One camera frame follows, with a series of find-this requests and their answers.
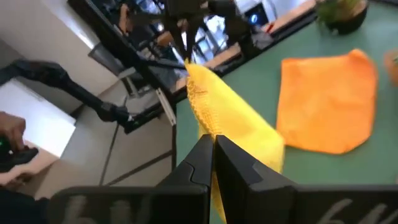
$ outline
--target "green table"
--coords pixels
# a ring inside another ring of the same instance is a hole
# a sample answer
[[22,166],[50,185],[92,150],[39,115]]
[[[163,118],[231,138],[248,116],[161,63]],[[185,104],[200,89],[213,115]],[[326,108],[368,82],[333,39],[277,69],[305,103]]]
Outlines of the green table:
[[[275,126],[280,88],[280,63],[289,57],[325,57],[361,49],[379,70],[377,112],[371,137],[340,156],[285,148],[283,174],[300,184],[394,184],[398,176],[398,88],[383,66],[385,52],[398,47],[398,8],[370,2],[362,27],[347,36],[305,26],[260,56],[224,77],[269,124]],[[197,122],[187,99],[177,104],[177,164],[198,140]],[[211,223],[220,223],[212,209]]]

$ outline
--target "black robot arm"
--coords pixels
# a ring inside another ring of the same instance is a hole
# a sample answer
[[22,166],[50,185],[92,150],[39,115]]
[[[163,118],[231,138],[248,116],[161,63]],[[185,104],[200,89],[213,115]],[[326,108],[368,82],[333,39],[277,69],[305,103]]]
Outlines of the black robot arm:
[[5,68],[2,68],[1,74],[10,77],[24,77],[29,80],[41,82],[45,85],[61,89],[95,110],[102,121],[116,121],[124,127],[126,133],[130,133],[147,122],[145,119],[138,119],[139,115],[131,115],[125,106],[118,106],[113,103],[104,102],[97,96],[91,94],[82,86],[75,83],[69,77],[68,72],[59,64],[54,62],[20,59],[12,62]]

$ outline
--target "potted plant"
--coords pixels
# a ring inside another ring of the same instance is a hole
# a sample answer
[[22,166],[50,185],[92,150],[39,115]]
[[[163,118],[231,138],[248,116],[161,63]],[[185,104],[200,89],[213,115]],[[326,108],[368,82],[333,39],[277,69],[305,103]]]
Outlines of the potted plant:
[[318,21],[339,35],[357,30],[368,11],[367,0],[316,0]]

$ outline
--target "yellow towel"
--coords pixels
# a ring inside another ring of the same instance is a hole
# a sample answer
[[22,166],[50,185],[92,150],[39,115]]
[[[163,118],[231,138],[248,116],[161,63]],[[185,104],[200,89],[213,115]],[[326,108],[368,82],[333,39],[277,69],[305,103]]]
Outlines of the yellow towel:
[[[187,92],[193,113],[198,120],[199,133],[225,135],[250,155],[281,172],[284,140],[238,94],[216,74],[202,65],[185,63],[188,71]],[[221,219],[226,222],[213,172],[211,197]]]

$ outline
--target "white wall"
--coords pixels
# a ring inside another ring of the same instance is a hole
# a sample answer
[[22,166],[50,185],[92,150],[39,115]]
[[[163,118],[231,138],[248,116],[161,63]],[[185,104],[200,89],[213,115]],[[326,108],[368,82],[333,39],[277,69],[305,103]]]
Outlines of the white wall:
[[[25,58],[59,63],[74,81],[99,95],[117,78],[87,56],[89,45],[50,8],[44,0],[1,1],[0,39]],[[28,86],[67,113],[81,105],[62,91],[42,88],[39,83]]]

